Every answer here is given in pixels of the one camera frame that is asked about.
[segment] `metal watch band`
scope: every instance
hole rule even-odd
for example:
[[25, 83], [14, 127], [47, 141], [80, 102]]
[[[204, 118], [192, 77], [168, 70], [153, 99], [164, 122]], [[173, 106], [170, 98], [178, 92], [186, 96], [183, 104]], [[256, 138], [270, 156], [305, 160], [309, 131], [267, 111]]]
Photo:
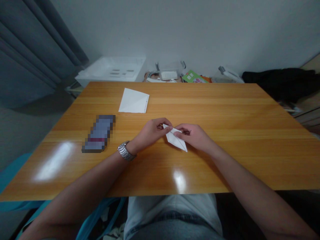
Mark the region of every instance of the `metal watch band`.
[[125, 141], [124, 143], [120, 144], [120, 146], [118, 147], [118, 151], [125, 160], [131, 162], [137, 155], [133, 156], [128, 152], [128, 150], [126, 149], [126, 145], [128, 142], [129, 141]]

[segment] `left hand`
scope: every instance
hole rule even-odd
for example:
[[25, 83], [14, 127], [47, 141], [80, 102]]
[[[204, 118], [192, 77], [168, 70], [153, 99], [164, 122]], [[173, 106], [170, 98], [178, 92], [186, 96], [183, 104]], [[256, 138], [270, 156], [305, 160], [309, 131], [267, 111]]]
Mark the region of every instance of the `left hand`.
[[[163, 126], [161, 126], [163, 123], [169, 127], [163, 129]], [[166, 118], [151, 119], [144, 125], [139, 134], [126, 145], [126, 148], [129, 153], [136, 155], [141, 150], [154, 144], [159, 138], [170, 132], [172, 128], [171, 122]]]

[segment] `pixelated object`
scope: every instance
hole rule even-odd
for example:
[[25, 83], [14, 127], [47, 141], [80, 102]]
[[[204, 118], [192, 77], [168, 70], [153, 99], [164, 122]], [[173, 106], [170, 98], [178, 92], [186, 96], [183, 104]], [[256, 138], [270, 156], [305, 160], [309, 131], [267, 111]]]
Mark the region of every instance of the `pixelated object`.
[[82, 146], [82, 153], [101, 153], [110, 141], [115, 122], [115, 115], [97, 115], [96, 122]]

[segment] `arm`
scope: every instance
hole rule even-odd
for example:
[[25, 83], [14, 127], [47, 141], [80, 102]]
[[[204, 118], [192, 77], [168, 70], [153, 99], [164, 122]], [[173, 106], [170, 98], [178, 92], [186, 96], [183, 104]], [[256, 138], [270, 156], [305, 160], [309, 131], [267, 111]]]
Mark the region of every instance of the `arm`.
[[319, 239], [271, 188], [220, 148], [198, 125], [180, 124], [175, 135], [209, 154], [236, 197], [267, 239]]
[[[163, 129], [160, 126], [162, 123], [171, 127]], [[166, 118], [150, 120], [126, 148], [136, 155], [170, 130], [172, 124]], [[106, 158], [55, 197], [20, 239], [75, 239], [83, 221], [98, 206], [128, 164], [118, 151]]]

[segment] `table surface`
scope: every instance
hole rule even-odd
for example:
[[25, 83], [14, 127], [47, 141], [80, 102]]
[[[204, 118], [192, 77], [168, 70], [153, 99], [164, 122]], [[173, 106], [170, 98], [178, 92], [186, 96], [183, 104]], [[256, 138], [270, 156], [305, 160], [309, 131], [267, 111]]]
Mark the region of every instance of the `table surface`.
[[[124, 88], [150, 95], [147, 111], [118, 112]], [[110, 145], [82, 153], [96, 115], [116, 115]], [[45, 200], [132, 139], [149, 119], [174, 126], [199, 124], [208, 135], [272, 189], [320, 188], [320, 141], [256, 84], [91, 82], [45, 137], [0, 196], [0, 201]], [[210, 158], [163, 137], [121, 174], [107, 196], [228, 192]]]

